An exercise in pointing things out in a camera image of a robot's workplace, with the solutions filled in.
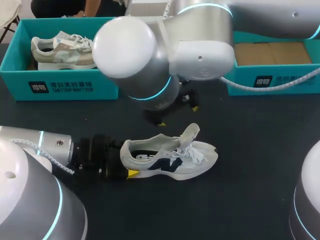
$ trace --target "beige sneaker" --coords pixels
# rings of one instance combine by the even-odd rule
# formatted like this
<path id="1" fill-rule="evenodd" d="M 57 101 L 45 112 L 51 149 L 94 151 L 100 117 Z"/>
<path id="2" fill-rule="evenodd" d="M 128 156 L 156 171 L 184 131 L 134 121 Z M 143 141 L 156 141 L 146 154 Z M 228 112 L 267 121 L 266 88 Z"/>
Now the beige sneaker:
<path id="1" fill-rule="evenodd" d="M 52 39 L 33 37 L 31 52 L 38 62 L 38 70 L 93 69 L 93 41 L 63 31 Z"/>

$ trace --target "sneaker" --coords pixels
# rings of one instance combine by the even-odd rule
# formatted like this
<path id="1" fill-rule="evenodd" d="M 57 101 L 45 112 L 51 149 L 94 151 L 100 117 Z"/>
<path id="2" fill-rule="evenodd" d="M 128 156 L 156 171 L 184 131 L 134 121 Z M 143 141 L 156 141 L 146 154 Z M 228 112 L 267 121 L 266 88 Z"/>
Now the sneaker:
<path id="1" fill-rule="evenodd" d="M 63 31 L 51 39 L 33 37 L 31 51 L 38 70 L 93 69 L 92 40 Z"/>
<path id="2" fill-rule="evenodd" d="M 200 128 L 189 125 L 180 137 L 159 134 L 147 140 L 127 140 L 120 150 L 122 164 L 139 171 L 136 178 L 162 174 L 176 180 L 187 180 L 208 171 L 216 163 L 216 148 L 194 141 Z"/>

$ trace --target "white shoelace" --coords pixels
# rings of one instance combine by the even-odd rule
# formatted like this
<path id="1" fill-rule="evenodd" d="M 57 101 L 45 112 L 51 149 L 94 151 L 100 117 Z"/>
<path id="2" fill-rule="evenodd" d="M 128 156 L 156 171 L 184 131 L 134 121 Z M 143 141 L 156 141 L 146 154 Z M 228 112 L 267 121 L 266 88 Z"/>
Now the white shoelace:
<path id="1" fill-rule="evenodd" d="M 79 46 L 70 47 L 70 49 L 83 49 L 84 52 L 90 52 L 92 50 L 93 41 L 91 39 L 88 39 L 86 37 L 82 37 L 77 34 L 72 34 L 70 36 L 71 39 L 74 39 L 76 43 L 81 43 Z"/>
<path id="2" fill-rule="evenodd" d="M 178 148 L 178 150 L 173 151 L 173 153 L 177 154 L 176 156 L 173 156 L 174 158 L 180 158 L 182 161 L 192 159 L 192 162 L 197 165 L 201 164 L 203 160 L 206 160 L 208 162 L 208 160 L 201 152 L 192 147 L 192 144 L 182 150 L 182 152 L 180 152 Z"/>

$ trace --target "dark tabletop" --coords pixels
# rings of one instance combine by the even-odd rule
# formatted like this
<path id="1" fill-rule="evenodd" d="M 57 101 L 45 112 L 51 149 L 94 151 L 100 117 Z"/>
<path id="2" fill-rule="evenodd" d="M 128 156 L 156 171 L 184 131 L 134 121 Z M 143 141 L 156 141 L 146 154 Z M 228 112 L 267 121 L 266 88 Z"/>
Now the dark tabletop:
<path id="1" fill-rule="evenodd" d="M 0 61 L 7 45 L 0 45 Z M 304 158 L 320 140 L 320 95 L 230 97 L 217 81 L 192 83 L 200 109 L 186 107 L 155 127 L 125 97 L 116 101 L 15 102 L 0 79 L 0 125 L 113 139 L 179 136 L 190 123 L 217 147 L 207 173 L 125 182 L 54 174 L 83 202 L 87 240 L 291 240 L 289 211 Z"/>

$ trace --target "cable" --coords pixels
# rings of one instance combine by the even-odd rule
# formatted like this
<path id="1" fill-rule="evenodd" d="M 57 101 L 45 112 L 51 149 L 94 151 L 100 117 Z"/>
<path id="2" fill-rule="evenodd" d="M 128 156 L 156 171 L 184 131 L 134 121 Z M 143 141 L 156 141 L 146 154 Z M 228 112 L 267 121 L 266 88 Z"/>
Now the cable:
<path id="1" fill-rule="evenodd" d="M 170 8 L 172 3 L 174 2 L 174 0 L 168 0 L 164 13 L 163 13 L 163 19 L 167 19 L 169 17 L 169 12 L 170 12 Z"/>
<path id="2" fill-rule="evenodd" d="M 25 144 L 28 146 L 33 147 L 35 150 L 39 151 L 40 153 L 42 153 L 42 155 L 50 160 L 50 162 L 52 162 L 53 164 L 57 165 L 59 168 L 61 168 L 62 170 L 66 171 L 67 173 L 73 175 L 75 173 L 75 171 L 71 170 L 70 168 L 62 165 L 60 162 L 58 162 L 54 157 L 52 157 L 49 153 L 47 153 L 45 150 L 43 150 L 41 147 L 39 147 L 37 144 L 34 144 L 32 141 L 29 140 L 24 140 L 24 139 L 19 139 L 19 138 L 15 138 L 15 139 L 11 139 L 10 141 L 12 141 L 15 144 Z"/>
<path id="3" fill-rule="evenodd" d="M 290 88 L 290 87 L 293 87 L 295 85 L 298 85 L 298 84 L 301 84 L 309 79 L 311 79 L 312 77 L 316 76 L 320 74 L 320 67 L 317 68 L 316 70 L 308 73 L 307 75 L 305 76 L 302 76 L 294 81 L 291 81 L 291 82 L 288 82 L 286 84 L 282 84 L 282 85 L 279 85 L 279 86 L 272 86 L 272 87 L 262 87 L 262 88 L 255 88 L 255 87 L 250 87 L 250 86 L 243 86 L 243 85 L 240 85 L 240 84 L 237 84 L 233 81 L 230 81 L 224 77 L 220 77 L 219 80 L 226 83 L 226 84 L 229 84 L 230 86 L 232 87 L 235 87 L 235 88 L 238 88 L 238 89 L 242 89 L 242 90 L 245 90 L 245 91 L 251 91 L 251 92 L 272 92 L 272 91 L 279 91 L 279 90 L 284 90 L 284 89 L 287 89 L 287 88 Z"/>

